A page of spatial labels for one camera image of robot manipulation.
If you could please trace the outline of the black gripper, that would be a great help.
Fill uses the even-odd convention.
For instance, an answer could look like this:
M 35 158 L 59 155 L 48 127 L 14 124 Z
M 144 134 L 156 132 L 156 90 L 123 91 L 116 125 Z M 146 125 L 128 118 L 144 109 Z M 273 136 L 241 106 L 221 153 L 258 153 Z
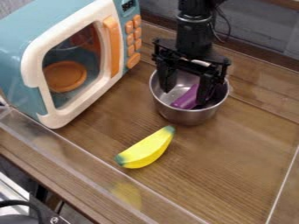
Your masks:
M 154 39 L 152 60 L 162 90 L 168 93 L 178 81 L 178 70 L 200 78 L 196 92 L 196 103 L 204 105 L 211 98 L 218 84 L 225 83 L 231 60 L 211 47 L 200 56 L 190 56 L 175 48 L 175 40 Z

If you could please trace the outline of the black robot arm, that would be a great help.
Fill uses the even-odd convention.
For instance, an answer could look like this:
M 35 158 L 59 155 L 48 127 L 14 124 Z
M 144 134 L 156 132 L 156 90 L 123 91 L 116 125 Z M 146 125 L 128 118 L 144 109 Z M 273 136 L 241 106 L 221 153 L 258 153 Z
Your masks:
M 152 60 L 162 90 L 168 93 L 179 70 L 198 76 L 196 104 L 203 106 L 225 83 L 231 61 L 212 49 L 215 20 L 227 0 L 179 0 L 176 39 L 155 38 Z

